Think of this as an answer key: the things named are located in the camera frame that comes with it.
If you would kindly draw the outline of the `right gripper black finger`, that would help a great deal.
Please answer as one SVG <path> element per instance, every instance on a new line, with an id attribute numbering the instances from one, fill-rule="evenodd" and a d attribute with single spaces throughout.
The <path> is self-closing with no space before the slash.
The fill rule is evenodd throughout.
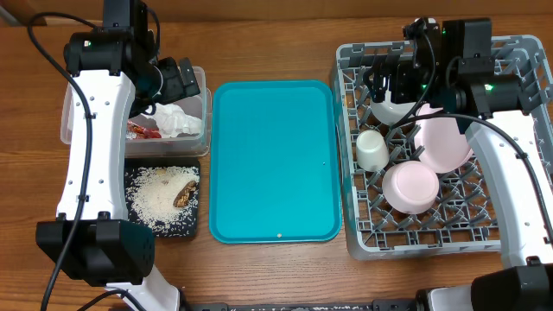
<path id="1" fill-rule="evenodd" d="M 436 76 L 431 80 L 432 73 L 436 73 L 436 61 L 419 62 L 419 67 L 415 67 L 413 60 L 379 61 L 365 70 L 362 81 L 374 103 L 388 100 L 407 104 L 420 97 L 428 100 L 433 95 Z"/>
<path id="2" fill-rule="evenodd" d="M 413 41 L 413 67 L 429 68 L 440 62 L 442 31 L 440 24 L 431 17 L 420 17 L 403 27 L 406 41 Z"/>

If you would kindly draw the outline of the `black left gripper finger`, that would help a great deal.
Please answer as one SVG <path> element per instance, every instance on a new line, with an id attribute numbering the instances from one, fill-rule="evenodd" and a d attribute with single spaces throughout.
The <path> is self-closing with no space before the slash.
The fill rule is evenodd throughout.
<path id="1" fill-rule="evenodd" d="M 161 59 L 157 68 L 162 73 L 163 85 L 157 98 L 159 104 L 172 104 L 185 98 L 185 86 L 181 71 L 172 57 Z"/>
<path id="2" fill-rule="evenodd" d="M 179 60 L 181 78 L 183 81 L 184 92 L 186 96 L 196 96 L 200 94 L 200 87 L 194 74 L 194 70 L 189 58 Z"/>

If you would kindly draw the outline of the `white napkin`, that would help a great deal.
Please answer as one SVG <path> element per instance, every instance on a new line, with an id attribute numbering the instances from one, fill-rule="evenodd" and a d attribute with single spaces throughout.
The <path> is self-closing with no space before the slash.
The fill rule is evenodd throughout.
<path id="1" fill-rule="evenodd" d="M 153 115 L 147 115 L 146 118 L 156 122 L 162 138 L 176 138 L 180 134 L 197 135 L 202 129 L 201 119 L 186 114 L 179 105 L 175 104 L 156 104 L 156 112 Z"/>

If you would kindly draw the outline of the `grey bowl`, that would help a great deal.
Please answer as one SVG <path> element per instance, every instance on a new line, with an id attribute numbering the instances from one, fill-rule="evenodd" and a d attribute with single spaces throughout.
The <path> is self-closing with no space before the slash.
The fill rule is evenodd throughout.
<path id="1" fill-rule="evenodd" d="M 381 123 L 385 125 L 393 125 L 401 120 L 415 105 L 415 102 L 394 104 L 392 102 L 371 102 L 370 106 L 372 114 Z"/>

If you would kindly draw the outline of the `red snack wrapper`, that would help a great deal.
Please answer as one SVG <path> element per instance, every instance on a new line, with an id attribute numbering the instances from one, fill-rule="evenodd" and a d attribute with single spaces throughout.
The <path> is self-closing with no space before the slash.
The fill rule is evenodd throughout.
<path id="1" fill-rule="evenodd" d="M 152 130 L 135 124 L 131 121 L 127 122 L 127 131 L 126 139 L 135 140 L 135 139 L 157 139 L 161 138 L 161 134 L 158 130 Z"/>

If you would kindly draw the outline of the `large white plate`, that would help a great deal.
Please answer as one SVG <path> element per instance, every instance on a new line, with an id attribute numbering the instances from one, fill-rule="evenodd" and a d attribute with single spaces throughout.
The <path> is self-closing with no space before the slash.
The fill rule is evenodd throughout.
<path id="1" fill-rule="evenodd" d="M 473 155 L 464 134 L 454 118 L 436 117 L 416 121 L 420 130 L 414 137 L 415 147 L 423 146 L 418 159 L 437 174 L 456 170 Z"/>

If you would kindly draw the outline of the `white cup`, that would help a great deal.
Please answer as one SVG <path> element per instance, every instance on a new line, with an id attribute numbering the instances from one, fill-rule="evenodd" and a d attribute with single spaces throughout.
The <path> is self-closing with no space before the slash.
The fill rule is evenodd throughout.
<path id="1" fill-rule="evenodd" d="M 384 137 L 375 130 L 361 132 L 355 142 L 358 165 L 369 172 L 384 169 L 389 162 L 389 151 Z"/>

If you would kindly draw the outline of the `small pink plate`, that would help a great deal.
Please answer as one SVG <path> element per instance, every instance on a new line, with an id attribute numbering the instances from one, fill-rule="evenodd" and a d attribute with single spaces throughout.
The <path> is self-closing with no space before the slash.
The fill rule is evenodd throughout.
<path id="1" fill-rule="evenodd" d="M 388 204 L 406 214 L 429 210 L 439 190 L 436 173 L 422 162 L 407 161 L 391 167 L 382 181 L 382 191 Z"/>

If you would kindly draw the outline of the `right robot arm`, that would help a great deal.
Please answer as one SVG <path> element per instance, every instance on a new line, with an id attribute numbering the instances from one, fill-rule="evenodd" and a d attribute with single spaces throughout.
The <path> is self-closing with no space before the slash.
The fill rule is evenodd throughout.
<path id="1" fill-rule="evenodd" d="M 427 310 L 549 310 L 552 307 L 552 190 L 538 154 L 535 116 L 545 103 L 533 93 L 532 64 L 500 66 L 487 18 L 432 22 L 403 29 L 410 60 L 384 60 L 363 76 L 373 99 L 452 119 L 480 163 L 496 213 L 504 268 L 466 287 L 422 291 Z"/>

